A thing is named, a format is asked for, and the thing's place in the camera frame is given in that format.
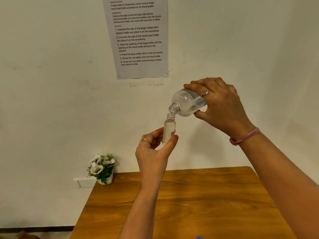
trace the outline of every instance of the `white flower pot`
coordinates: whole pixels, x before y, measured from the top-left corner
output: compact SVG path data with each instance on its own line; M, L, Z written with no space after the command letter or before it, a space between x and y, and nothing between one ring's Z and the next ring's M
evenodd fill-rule
M109 178L107 178L107 184L111 184L113 180L113 172L111 174L111 176ZM97 179L97 181L101 184L101 185L105 185L105 183L102 183L100 179Z

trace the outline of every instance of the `bottle label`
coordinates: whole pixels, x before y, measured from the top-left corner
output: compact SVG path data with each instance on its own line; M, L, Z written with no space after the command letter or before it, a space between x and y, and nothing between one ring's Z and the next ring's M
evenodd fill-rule
M185 88L182 89L182 90L184 90L184 91L190 93L190 95L193 97L193 99L194 99L194 101L195 101L195 103L196 103L197 105L204 105L204 104L206 104L206 101L205 101L202 97L200 97L196 92L194 92L194 91L192 91L192 90L189 90L189 89L185 89Z

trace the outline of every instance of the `forearm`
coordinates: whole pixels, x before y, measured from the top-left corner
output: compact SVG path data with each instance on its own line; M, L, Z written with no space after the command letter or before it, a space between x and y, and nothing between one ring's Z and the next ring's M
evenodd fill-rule
M151 239L160 185L141 187L135 198L119 239Z
M240 147L297 237L319 238L319 186L262 133Z

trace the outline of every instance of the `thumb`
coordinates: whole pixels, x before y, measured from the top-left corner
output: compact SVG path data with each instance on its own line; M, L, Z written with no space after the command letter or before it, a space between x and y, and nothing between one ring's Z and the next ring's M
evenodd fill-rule
M195 117L201 119L201 120L206 120L206 113L205 112L201 112L200 110L198 110L197 112L194 113Z
M172 153L173 149L175 148L178 141L178 136L172 136L169 141L165 144L165 146L160 150L165 156L169 157Z

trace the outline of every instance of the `potted plant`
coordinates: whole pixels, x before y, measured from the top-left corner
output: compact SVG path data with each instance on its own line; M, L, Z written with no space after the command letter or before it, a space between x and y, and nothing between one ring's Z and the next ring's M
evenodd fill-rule
M115 159L112 154L98 154L90 160L87 171L89 176L96 177L101 185L109 185L113 179Z

